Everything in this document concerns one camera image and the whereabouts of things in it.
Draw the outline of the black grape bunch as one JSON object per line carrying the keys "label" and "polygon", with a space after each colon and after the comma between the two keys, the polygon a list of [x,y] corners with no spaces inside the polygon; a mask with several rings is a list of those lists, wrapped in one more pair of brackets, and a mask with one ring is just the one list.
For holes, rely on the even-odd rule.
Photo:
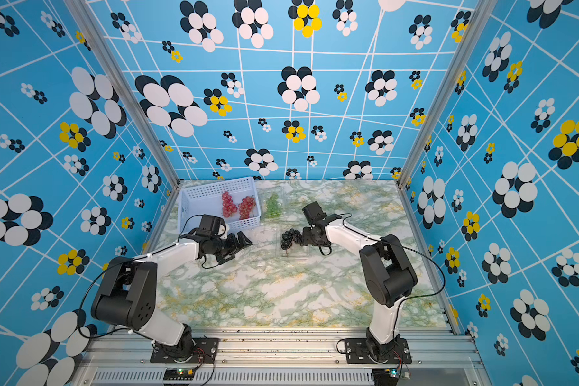
{"label": "black grape bunch", "polygon": [[304,246],[302,232],[291,228],[281,235],[281,249],[283,251],[289,250],[293,245]]}

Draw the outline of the green grape bunch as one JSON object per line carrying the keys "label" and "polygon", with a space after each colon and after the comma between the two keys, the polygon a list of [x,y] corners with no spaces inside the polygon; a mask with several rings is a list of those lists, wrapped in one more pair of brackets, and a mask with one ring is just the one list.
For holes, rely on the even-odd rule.
{"label": "green grape bunch", "polygon": [[279,195],[273,193],[270,198],[265,201],[266,211],[265,217],[267,219],[277,219],[282,214],[282,205],[279,201]]}

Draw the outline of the clear plastic clamshell container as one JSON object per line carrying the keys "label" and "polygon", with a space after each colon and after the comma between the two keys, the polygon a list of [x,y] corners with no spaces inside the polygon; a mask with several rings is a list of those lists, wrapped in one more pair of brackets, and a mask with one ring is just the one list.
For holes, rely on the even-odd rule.
{"label": "clear plastic clamshell container", "polygon": [[289,211],[286,199],[278,191],[268,191],[262,195],[262,216],[263,225],[272,225],[285,222]]}

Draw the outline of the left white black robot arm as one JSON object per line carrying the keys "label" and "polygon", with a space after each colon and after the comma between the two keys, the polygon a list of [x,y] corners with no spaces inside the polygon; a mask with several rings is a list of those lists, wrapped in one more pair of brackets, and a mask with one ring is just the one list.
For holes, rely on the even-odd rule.
{"label": "left white black robot arm", "polygon": [[189,360],[197,352],[191,328],[156,307],[159,279],[209,255],[223,265],[251,245],[243,232],[231,233],[225,239],[189,235],[186,241],[154,253],[133,259],[117,257],[103,274],[91,315],[151,340],[156,351],[172,360]]}

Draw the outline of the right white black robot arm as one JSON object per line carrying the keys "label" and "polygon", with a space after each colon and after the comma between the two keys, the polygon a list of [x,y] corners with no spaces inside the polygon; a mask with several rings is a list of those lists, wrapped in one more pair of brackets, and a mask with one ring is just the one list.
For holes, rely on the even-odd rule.
{"label": "right white black robot arm", "polygon": [[396,350],[400,312],[418,284],[418,275],[398,237],[377,237],[338,218],[303,228],[302,239],[320,249],[340,246],[360,259],[368,292],[375,301],[366,333],[367,348],[376,362],[387,360]]}

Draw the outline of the red grape bunch left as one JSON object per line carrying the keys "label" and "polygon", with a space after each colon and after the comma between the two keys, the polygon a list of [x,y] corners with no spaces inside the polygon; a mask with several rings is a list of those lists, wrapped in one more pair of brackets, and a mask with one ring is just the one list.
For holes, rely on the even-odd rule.
{"label": "red grape bunch left", "polygon": [[224,218],[230,218],[238,213],[238,207],[233,201],[233,197],[228,191],[221,195],[222,199],[222,214]]}

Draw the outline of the red grape bunch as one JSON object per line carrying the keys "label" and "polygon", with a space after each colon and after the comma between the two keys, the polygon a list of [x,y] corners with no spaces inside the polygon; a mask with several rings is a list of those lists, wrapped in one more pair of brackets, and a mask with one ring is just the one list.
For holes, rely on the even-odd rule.
{"label": "red grape bunch", "polygon": [[254,196],[246,196],[238,205],[240,219],[247,220],[257,211],[257,202]]}
{"label": "red grape bunch", "polygon": [[233,197],[228,191],[221,195],[222,199],[222,214],[224,218],[230,218],[238,213],[238,207],[233,201]]}

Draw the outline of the red grape bunch right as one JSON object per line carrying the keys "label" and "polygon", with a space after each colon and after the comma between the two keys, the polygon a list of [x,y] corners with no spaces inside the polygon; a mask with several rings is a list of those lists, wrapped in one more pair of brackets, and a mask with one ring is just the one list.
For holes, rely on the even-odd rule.
{"label": "red grape bunch right", "polygon": [[254,196],[246,196],[238,205],[240,219],[247,220],[257,211],[257,202]]}

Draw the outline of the light blue perforated plastic basket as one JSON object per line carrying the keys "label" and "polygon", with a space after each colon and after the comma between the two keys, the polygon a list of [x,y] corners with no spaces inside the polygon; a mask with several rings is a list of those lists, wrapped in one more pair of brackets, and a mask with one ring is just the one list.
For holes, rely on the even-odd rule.
{"label": "light blue perforated plastic basket", "polygon": [[[231,194],[237,207],[244,197],[254,196],[257,202],[257,211],[254,216],[247,220],[241,220],[238,209],[238,213],[232,217],[224,218],[221,195],[225,191]],[[183,188],[179,193],[177,227],[179,233],[186,233],[186,231],[198,225],[202,215],[212,215],[222,217],[226,225],[228,225],[229,231],[238,232],[257,228],[261,223],[261,213],[255,180],[252,177],[225,180],[192,188]]]}

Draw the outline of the left green circuit board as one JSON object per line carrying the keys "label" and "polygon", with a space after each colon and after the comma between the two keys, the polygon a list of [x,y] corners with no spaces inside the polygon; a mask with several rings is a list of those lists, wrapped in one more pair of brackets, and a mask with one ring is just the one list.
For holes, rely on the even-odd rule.
{"label": "left green circuit board", "polygon": [[196,370],[193,368],[166,368],[163,373],[164,385],[189,385],[194,381]]}

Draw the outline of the green circuit board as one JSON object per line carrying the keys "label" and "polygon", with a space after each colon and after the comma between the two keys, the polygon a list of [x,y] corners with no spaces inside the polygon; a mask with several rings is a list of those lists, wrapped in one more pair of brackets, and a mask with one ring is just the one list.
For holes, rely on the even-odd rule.
{"label": "green circuit board", "polygon": [[372,376],[375,386],[397,386],[402,373],[394,368],[373,369]]}
{"label": "green circuit board", "polygon": [[193,368],[166,368],[163,373],[164,385],[189,385],[194,381],[196,370]]}

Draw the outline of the right green circuit board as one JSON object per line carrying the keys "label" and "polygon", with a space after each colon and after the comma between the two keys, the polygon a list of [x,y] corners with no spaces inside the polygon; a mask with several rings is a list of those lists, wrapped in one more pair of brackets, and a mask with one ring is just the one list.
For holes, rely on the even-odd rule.
{"label": "right green circuit board", "polygon": [[402,373],[394,368],[373,369],[372,376],[375,386],[397,386]]}

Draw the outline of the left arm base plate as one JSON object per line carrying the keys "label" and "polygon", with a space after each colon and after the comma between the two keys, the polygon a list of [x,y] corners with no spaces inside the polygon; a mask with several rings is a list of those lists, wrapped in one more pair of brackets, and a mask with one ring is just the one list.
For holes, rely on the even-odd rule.
{"label": "left arm base plate", "polygon": [[219,350],[218,338],[186,338],[178,346],[154,343],[151,363],[213,363]]}

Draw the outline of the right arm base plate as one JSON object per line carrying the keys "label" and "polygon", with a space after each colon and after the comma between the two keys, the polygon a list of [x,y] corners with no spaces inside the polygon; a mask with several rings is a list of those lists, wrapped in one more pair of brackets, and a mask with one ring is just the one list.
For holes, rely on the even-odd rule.
{"label": "right arm base plate", "polygon": [[409,345],[400,336],[387,344],[378,344],[374,339],[344,339],[342,352],[348,364],[391,364],[413,363]]}

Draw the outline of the aluminium front rail frame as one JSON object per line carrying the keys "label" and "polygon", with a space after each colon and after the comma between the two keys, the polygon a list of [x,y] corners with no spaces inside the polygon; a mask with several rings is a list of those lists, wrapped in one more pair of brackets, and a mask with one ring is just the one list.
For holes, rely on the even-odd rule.
{"label": "aluminium front rail frame", "polygon": [[164,385],[166,368],[193,368],[189,385],[373,385],[373,369],[394,368],[397,385],[490,385],[474,339],[446,328],[401,332],[413,363],[348,364],[344,339],[361,339],[363,328],[209,328],[195,338],[220,339],[213,363],[151,363],[151,343],[115,334],[90,345],[74,373],[75,385]]}

